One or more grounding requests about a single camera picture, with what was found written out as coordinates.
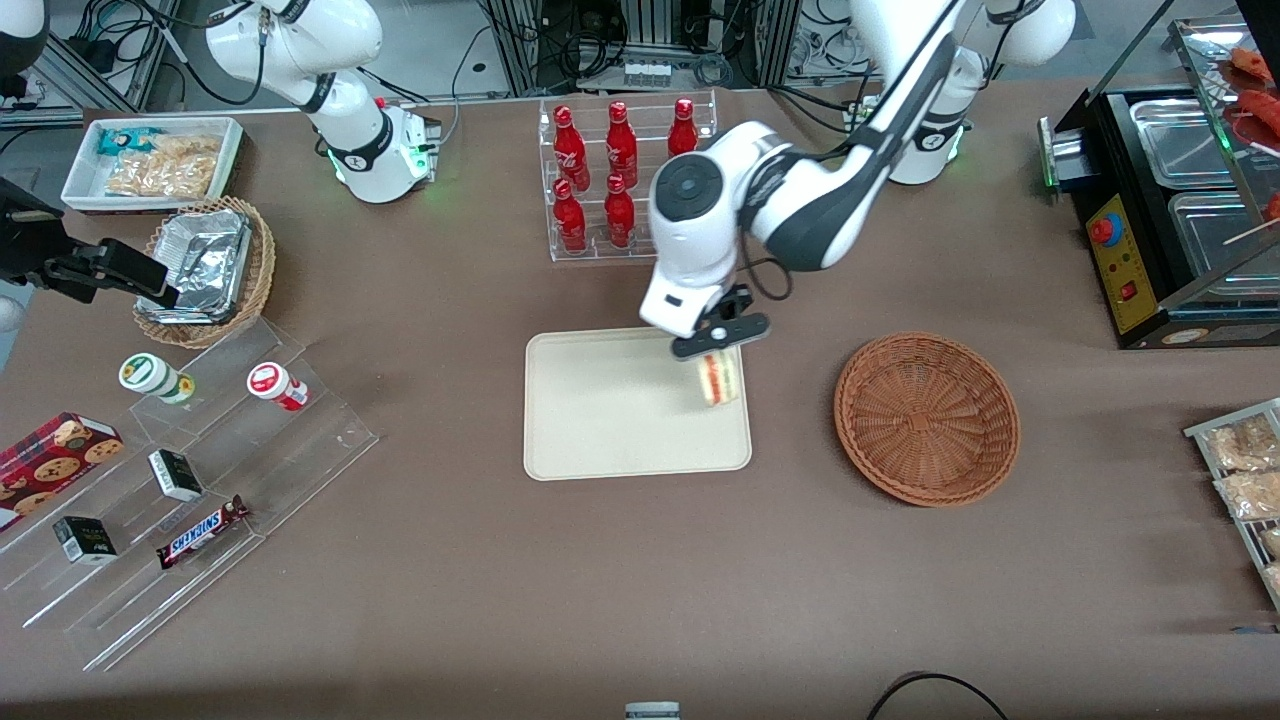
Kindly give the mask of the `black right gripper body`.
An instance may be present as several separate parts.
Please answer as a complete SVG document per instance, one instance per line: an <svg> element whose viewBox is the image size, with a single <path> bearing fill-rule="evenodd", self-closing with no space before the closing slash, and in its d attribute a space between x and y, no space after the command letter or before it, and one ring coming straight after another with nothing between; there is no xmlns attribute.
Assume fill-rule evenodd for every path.
<svg viewBox="0 0 1280 720"><path fill-rule="evenodd" d="M1 178L1 279L51 290L46 263L69 258L77 241L65 231L61 211Z"/></svg>

